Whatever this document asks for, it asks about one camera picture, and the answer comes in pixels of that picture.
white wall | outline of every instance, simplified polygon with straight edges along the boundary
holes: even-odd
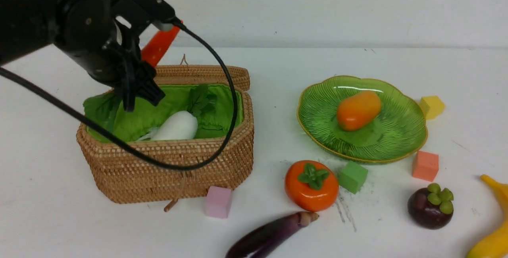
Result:
[[[508,0],[166,1],[213,46],[508,47]]]

black cable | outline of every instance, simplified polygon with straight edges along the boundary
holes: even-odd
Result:
[[[27,81],[23,77],[20,77],[16,74],[10,72],[9,70],[6,70],[2,66],[0,66],[0,75],[2,77],[5,77],[6,79],[10,79],[11,81],[14,81],[15,83],[19,84],[20,86],[23,86],[24,88],[27,88],[29,91],[39,95],[40,97],[47,100],[49,103],[51,103],[54,106],[56,106],[57,108],[61,109],[65,113],[69,114],[70,116],[74,117],[75,119],[79,120],[80,122],[89,126],[90,128],[96,130],[97,133],[99,133],[100,135],[103,135],[105,138],[109,139],[111,142],[118,145],[120,148],[122,148],[125,151],[127,151],[128,153],[131,153],[132,155],[144,160],[145,162],[148,162],[150,164],[153,164],[153,165],[158,166],[163,169],[171,169],[174,171],[192,171],[195,169],[202,168],[203,166],[206,166],[207,164],[210,164],[225,149],[225,146],[229,142],[229,139],[231,138],[231,135],[233,133],[235,123],[236,123],[236,117],[238,116],[238,99],[236,97],[235,86],[233,84],[233,80],[231,79],[231,75],[227,71],[227,68],[226,68],[225,64],[223,63],[221,57],[219,57],[219,55],[214,51],[214,49],[207,42],[205,42],[203,39],[201,39],[198,35],[194,34],[185,25],[183,25],[183,23],[181,23],[181,21],[179,19],[176,19],[176,21],[174,22],[174,26],[177,26],[178,28],[180,28],[180,30],[189,34],[191,37],[193,37],[198,42],[200,42],[203,46],[205,46],[205,48],[207,48],[207,50],[209,50],[209,52],[211,52],[211,54],[215,57],[215,59],[218,61],[218,63],[221,65],[221,68],[224,71],[227,82],[229,83],[231,95],[233,97],[233,117],[231,119],[231,126],[230,126],[229,130],[227,131],[227,134],[224,138],[222,145],[218,148],[218,150],[210,158],[206,159],[205,161],[203,161],[201,163],[194,164],[192,166],[177,166],[177,165],[166,164],[166,163],[160,162],[158,160],[155,160],[155,159],[137,151],[136,149],[132,148],[131,146],[129,146],[127,143],[125,143],[124,141],[122,141],[121,139],[119,139],[118,137],[113,135],[112,133],[109,133],[109,131],[107,131],[106,129],[101,127],[99,124],[88,119],[87,117],[85,117],[84,115],[79,113],[78,111],[74,110],[73,108],[71,108],[70,106],[65,104],[64,102],[60,101],[58,98],[52,96],[51,94],[44,91],[42,88],[36,86],[35,84],[31,83],[30,81]]]

robotic arm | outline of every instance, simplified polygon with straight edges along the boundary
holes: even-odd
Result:
[[[121,23],[119,17],[129,24]],[[214,55],[229,82],[234,103],[229,132],[212,157],[194,166],[173,166],[139,153],[47,92],[1,68],[54,44],[92,79],[113,88],[122,98],[124,110],[134,110],[136,97],[156,106],[165,93],[154,82],[156,70],[142,59],[139,48],[139,36],[149,25],[160,31],[176,26],[194,37]],[[212,162],[229,141],[237,117],[236,93],[225,64],[203,39],[183,25],[173,7],[164,0],[0,0],[0,75],[52,102],[125,151],[165,169],[189,171]]]

woven rattan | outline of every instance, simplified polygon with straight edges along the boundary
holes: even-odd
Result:
[[[243,122],[234,129],[230,142],[214,162],[195,171],[169,171],[148,164],[115,144],[95,140],[84,124],[76,138],[87,160],[96,185],[119,204],[155,202],[206,196],[210,186],[235,189],[251,173],[254,163],[254,118],[249,73],[229,66],[235,88],[242,95]],[[220,66],[168,65],[157,67],[156,83],[227,84]],[[181,141],[131,142],[130,146],[162,162],[189,166],[209,158],[222,144],[223,137]]]

green cube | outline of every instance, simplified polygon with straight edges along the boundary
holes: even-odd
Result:
[[[355,162],[348,162],[339,175],[339,185],[356,194],[367,179],[368,170]]]

